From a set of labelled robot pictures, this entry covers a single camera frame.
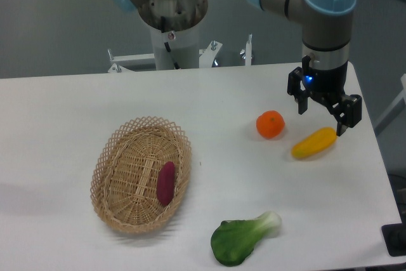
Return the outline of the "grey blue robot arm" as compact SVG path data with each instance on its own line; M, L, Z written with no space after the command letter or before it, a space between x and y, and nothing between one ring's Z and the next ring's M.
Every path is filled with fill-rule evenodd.
M136 10L152 31L159 70L199 65L193 32L207 13L207 0L114 0L124 11ZM344 92L353 10L357 0L247 0L300 24L302 60L288 77L287 92L304 113L308 100L323 105L336 119L337 135L362 118L362 99Z

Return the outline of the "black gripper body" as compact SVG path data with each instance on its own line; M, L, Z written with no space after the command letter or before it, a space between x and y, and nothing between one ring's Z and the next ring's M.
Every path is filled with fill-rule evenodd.
M302 83L308 96L317 102L339 102L344 92L348 62L334 69L320 70L311 66L311 58L302 58Z

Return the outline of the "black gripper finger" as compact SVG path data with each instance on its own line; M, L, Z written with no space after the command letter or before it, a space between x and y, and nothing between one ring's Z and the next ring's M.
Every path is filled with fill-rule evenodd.
M299 115L304 114L308 110L308 92L301 88L303 79L303 70L301 67L296 67L288 75L287 93L294 97L298 105Z
M322 105L337 121L337 136L341 136L348 128L354 128L362 119L362 97L360 95L328 93L322 97Z

